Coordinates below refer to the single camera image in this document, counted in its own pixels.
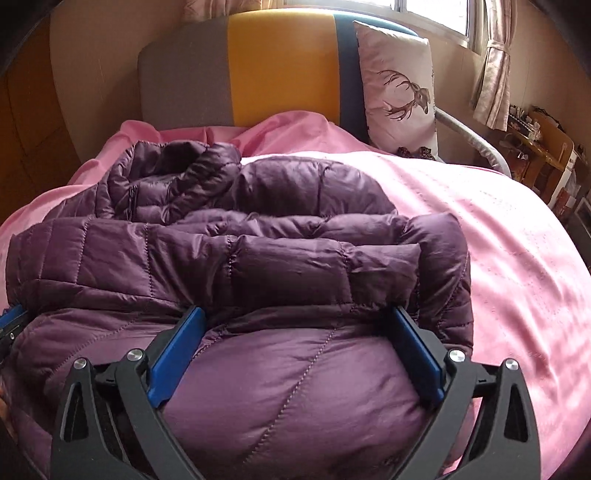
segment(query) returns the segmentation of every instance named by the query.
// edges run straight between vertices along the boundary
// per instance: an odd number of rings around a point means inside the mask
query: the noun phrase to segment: pillow
[[[433,61],[426,38],[354,22],[369,138],[380,150],[437,155]]]

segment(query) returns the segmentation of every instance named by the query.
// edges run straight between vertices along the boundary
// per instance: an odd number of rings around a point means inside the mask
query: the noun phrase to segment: pink blanket
[[[39,196],[0,227],[0,308],[7,306],[11,235],[96,183],[134,142],[179,139],[231,142],[244,157],[254,157],[243,163],[302,152],[337,160],[376,178],[403,215],[453,212],[472,255],[474,360],[519,360],[540,431],[543,480],[564,461],[591,417],[591,277],[558,220],[532,191],[500,174],[379,153],[315,113],[282,113],[249,130],[158,132],[125,122],[66,187]]]

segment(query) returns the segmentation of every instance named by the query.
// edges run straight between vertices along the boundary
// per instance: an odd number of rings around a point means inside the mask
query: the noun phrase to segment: wooden wall
[[[49,20],[0,77],[0,223],[80,167],[61,114],[49,52]]]

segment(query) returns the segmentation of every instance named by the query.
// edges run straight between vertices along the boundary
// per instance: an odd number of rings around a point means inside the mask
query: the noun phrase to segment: quilted jacket
[[[164,418],[207,479],[384,478],[427,420],[380,310],[472,351],[470,262],[450,214],[406,218],[354,168],[139,142],[12,239],[11,305],[36,315],[3,376],[45,473],[64,380],[145,348],[187,306],[208,332]]]

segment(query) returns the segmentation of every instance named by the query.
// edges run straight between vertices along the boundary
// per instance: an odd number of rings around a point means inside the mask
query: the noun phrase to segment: jacket zipper
[[[129,189],[129,200],[127,203],[127,210],[125,211],[125,219],[128,222],[134,221],[135,204],[137,201],[138,186],[133,185]]]

